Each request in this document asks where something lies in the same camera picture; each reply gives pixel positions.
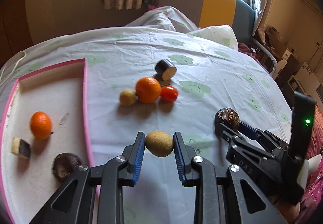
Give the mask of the person's right hand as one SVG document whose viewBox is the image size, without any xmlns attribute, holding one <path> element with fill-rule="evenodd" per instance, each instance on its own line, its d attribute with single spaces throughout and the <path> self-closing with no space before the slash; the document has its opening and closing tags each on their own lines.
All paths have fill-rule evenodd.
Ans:
<svg viewBox="0 0 323 224">
<path fill-rule="evenodd" d="M 287 202 L 278 201 L 275 204 L 277 210 L 288 223 L 294 223 L 300 212 L 300 204 L 292 205 Z"/>
</svg>

